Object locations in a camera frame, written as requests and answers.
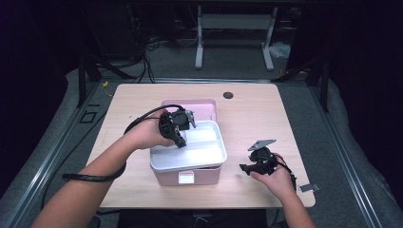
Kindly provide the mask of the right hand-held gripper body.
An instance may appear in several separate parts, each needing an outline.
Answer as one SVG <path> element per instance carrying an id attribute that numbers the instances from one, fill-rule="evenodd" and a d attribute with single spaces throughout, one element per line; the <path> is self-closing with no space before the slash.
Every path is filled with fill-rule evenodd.
<path id="1" fill-rule="evenodd" d="M 251 152 L 249 160 L 253 162 L 252 171 L 261 173 L 262 175 L 271 175 L 278 165 L 275 155 L 270 151 L 268 145 L 274 143 L 275 140 L 259 140 L 248 148 Z"/>

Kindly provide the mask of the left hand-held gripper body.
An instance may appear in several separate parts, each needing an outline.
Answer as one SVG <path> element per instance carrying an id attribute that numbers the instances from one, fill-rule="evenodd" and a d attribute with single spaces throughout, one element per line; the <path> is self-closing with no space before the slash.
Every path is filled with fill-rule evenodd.
<path id="1" fill-rule="evenodd" d="M 162 136 L 170 140 L 181 140 L 181 132 L 196 128 L 194 112 L 187 109 L 178 109 L 174 112 L 164 113 L 159 121 Z"/>

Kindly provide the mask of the white compartment tray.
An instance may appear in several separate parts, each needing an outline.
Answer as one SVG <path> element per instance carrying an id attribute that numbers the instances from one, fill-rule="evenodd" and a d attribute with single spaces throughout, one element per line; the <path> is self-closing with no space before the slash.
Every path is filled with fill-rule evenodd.
<path id="1" fill-rule="evenodd" d="M 154 146 L 150 149 L 150 165 L 157 172 L 217 166 L 227 159 L 218 124 L 196 121 L 196 128 L 181 131 L 186 146 Z"/>

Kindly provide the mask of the pink storage box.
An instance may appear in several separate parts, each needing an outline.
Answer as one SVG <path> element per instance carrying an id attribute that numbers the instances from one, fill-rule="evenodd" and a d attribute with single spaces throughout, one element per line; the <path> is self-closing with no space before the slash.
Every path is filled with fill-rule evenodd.
<path id="1" fill-rule="evenodd" d="M 196 121 L 214 121 L 218 123 L 218 111 L 216 102 L 212 99 L 179 99 L 165 100 L 162 105 L 167 106 L 169 112 L 177 111 L 176 107 L 168 105 L 180 105 L 184 109 L 194 112 Z M 192 168 L 171 172 L 157 172 L 152 167 L 160 185 L 185 185 L 185 184 L 216 184 L 220 178 L 221 164 L 204 168 Z"/>

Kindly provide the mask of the person's right hand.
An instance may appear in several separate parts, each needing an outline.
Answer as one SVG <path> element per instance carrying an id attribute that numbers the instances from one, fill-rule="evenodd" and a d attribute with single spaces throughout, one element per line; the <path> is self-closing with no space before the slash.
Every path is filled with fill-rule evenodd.
<path id="1" fill-rule="evenodd" d="M 296 194 L 290 173 L 281 165 L 278 165 L 271 175 L 257 174 L 252 175 L 251 177 L 264 184 L 279 200 L 285 196 L 290 196 L 292 193 Z"/>

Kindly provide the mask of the person's left hand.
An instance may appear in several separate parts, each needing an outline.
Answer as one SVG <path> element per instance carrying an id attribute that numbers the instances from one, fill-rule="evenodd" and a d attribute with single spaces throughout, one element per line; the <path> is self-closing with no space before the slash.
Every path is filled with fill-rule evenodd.
<path id="1" fill-rule="evenodd" d="M 154 112 L 125 133 L 125 137 L 128 138 L 128 143 L 133 150 L 174 144 L 172 140 L 164 138 L 159 129 L 160 118 L 166 112 L 166 109 Z"/>

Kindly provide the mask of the person's dark clothing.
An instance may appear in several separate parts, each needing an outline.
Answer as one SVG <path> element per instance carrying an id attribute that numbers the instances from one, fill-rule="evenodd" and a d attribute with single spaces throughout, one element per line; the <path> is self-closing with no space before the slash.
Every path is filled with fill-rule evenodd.
<path id="1" fill-rule="evenodd" d="M 116 228 L 267 228 L 265 209 L 120 209 Z"/>

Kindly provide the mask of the black metal stand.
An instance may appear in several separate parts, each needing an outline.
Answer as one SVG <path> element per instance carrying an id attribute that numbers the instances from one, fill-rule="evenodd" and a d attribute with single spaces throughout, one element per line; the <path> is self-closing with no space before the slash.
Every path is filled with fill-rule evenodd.
<path id="1" fill-rule="evenodd" d="M 95 56 L 92 54 L 83 54 L 80 57 L 78 65 L 78 84 L 79 100 L 78 107 L 81 107 L 86 100 L 86 78 L 91 82 L 99 82 L 102 78 L 99 69 L 96 66 Z"/>
<path id="2" fill-rule="evenodd" d="M 317 58 L 312 62 L 311 71 L 308 73 L 306 84 L 307 86 L 314 86 L 317 89 L 320 106 L 325 112 L 327 112 L 329 65 L 326 58 Z"/>

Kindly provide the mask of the clear plastic bag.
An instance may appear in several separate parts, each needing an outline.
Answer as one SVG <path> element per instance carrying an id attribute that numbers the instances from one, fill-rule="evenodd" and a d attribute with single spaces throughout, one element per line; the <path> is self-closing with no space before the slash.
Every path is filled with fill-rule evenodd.
<path id="1" fill-rule="evenodd" d="M 288 58 L 290 55 L 291 47 L 282 42 L 276 42 L 269 47 L 269 52 L 275 58 Z"/>

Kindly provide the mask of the grey metal table bracket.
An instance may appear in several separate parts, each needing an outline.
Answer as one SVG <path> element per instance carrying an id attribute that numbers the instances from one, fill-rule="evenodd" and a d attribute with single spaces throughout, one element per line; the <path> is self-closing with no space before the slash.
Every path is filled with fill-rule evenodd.
<path id="1" fill-rule="evenodd" d="M 316 191 L 320 190 L 320 186 L 316 183 L 308 183 L 308 184 L 300 185 L 299 190 L 301 192 L 308 192 L 308 191 L 316 192 Z"/>

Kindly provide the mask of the grey metal floor rail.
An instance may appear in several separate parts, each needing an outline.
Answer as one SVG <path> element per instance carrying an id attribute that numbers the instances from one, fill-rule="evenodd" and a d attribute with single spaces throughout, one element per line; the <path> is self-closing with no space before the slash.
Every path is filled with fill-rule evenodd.
<path id="1" fill-rule="evenodd" d="M 350 185 L 350 188 L 355 197 L 355 201 L 361 211 L 361 214 L 367 224 L 368 228 L 383 228 L 380 219 L 374 209 L 373 204 L 371 203 L 367 191 L 361 181 L 361 178 L 358 176 L 354 165 L 347 153 L 347 149 L 344 146 L 338 131 L 336 130 L 336 126 L 328 112 L 325 111 L 324 107 L 320 102 L 319 91 L 315 87 L 309 87 L 309 91 L 311 96 L 313 97 L 317 109 L 325 122 L 325 125 L 330 132 L 332 141 L 335 145 L 336 156 L 339 160 L 340 166 L 344 172 L 344 175 L 347 179 L 347 182 Z"/>
<path id="2" fill-rule="evenodd" d="M 29 228 L 63 185 L 62 175 L 83 168 L 104 119 L 109 99 L 91 83 L 78 103 L 78 86 L 70 84 L 41 141 L 0 199 L 0 228 Z"/>

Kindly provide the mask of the white metal desk frame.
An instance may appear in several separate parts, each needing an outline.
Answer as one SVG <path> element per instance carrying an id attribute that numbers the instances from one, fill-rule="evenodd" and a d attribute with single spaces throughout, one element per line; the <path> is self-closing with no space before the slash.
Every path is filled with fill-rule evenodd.
<path id="1" fill-rule="evenodd" d="M 202 68 L 203 61 L 203 38 L 202 32 L 205 29 L 248 29 L 248 30 L 265 30 L 265 41 L 262 42 L 261 50 L 269 71 L 274 70 L 269 47 L 275 30 L 277 21 L 278 8 L 273 8 L 270 14 L 216 14 L 204 13 L 202 6 L 198 6 L 197 16 L 197 51 L 195 59 L 195 69 Z"/>

